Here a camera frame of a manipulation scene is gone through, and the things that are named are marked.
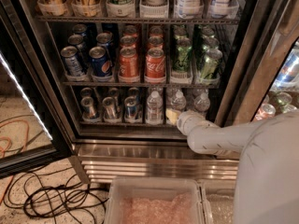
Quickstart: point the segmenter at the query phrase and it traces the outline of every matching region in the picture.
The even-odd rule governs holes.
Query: red can
[[[159,36],[152,36],[148,39],[147,49],[163,49],[164,48],[164,40]]]
[[[120,46],[121,48],[135,48],[137,49],[137,41],[136,41],[136,37],[133,37],[131,35],[125,35],[121,38],[121,42],[120,42]]]
[[[120,51],[120,76],[138,77],[138,55],[135,48],[124,48]]]
[[[165,55],[162,49],[149,49],[146,57],[146,76],[149,78],[165,77]]]

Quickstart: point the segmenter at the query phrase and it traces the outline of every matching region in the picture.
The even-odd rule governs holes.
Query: led light strip
[[[13,75],[12,71],[10,70],[10,67],[7,63],[7,61],[5,60],[2,52],[0,51],[0,62],[1,64],[5,67],[5,69],[7,70],[8,75],[12,78],[12,80],[15,82],[18,90],[21,93],[22,98],[27,102],[27,104],[29,105],[29,108],[31,109],[31,111],[34,113],[35,117],[37,118],[37,121],[39,122],[39,124],[42,126],[44,132],[46,133],[47,137],[50,140],[53,140],[52,136],[50,135],[49,131],[47,130],[45,124],[43,123],[43,121],[40,119],[40,117],[38,116],[38,114],[35,111],[35,108],[32,106],[32,104],[30,103],[27,95],[24,93],[24,91],[22,90],[21,85],[18,83],[16,77]]]

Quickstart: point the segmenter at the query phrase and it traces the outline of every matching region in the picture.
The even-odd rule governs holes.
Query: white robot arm
[[[299,111],[220,128],[194,112],[178,129],[198,153],[240,152],[234,224],[299,223]]]

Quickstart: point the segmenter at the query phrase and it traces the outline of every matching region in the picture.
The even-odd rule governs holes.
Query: pepsi can
[[[106,50],[102,47],[94,47],[89,54],[94,74],[97,77],[111,77],[112,68]]]
[[[78,56],[77,48],[73,46],[65,47],[61,50],[60,54],[68,75],[72,77],[81,77],[86,74],[84,64],[82,64],[82,61]]]

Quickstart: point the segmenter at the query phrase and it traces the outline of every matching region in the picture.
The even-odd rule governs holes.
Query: glass refrigerator door
[[[16,35],[0,20],[0,178],[71,155],[49,97]]]

